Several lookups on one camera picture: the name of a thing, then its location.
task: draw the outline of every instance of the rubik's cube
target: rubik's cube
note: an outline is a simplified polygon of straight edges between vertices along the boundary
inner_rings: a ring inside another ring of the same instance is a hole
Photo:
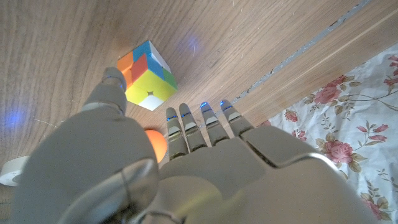
[[[177,91],[170,67],[148,40],[118,60],[131,103],[153,111]]]

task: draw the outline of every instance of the floral fabric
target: floral fabric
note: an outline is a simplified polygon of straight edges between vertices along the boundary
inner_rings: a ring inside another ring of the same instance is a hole
[[[379,223],[398,223],[398,44],[261,125],[318,149]]]

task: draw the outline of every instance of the wooden surface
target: wooden surface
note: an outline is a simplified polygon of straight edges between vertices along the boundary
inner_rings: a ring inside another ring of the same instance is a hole
[[[327,75],[322,69],[311,72],[322,57],[336,63],[333,68],[341,73],[358,65],[353,60],[340,68],[339,57],[346,55],[335,52],[394,10],[390,9],[395,6],[393,1],[385,2],[390,5],[383,6],[384,11],[376,10],[383,5],[379,3],[355,23],[346,21],[344,26],[352,29],[336,30],[335,39],[309,50],[307,56],[297,59],[300,63],[281,70],[272,77],[274,81],[270,79],[239,101],[237,108],[258,124],[338,76],[332,70],[326,70]],[[222,99],[239,96],[357,3],[359,0],[2,1],[0,166],[29,155],[63,120],[79,111],[105,67],[115,66],[120,56],[148,39],[170,65],[179,90],[153,112],[128,104],[126,116],[165,134],[168,106],[188,103],[201,123],[201,102],[208,101],[219,110]],[[370,31],[368,34],[364,37],[370,41]],[[389,42],[375,44],[358,61],[365,61]],[[358,56],[363,47],[344,49]],[[320,79],[305,82],[307,75]],[[12,201],[11,193],[1,192],[2,203]]]
[[[398,42],[397,24],[397,1],[370,2],[235,107],[262,123]]]

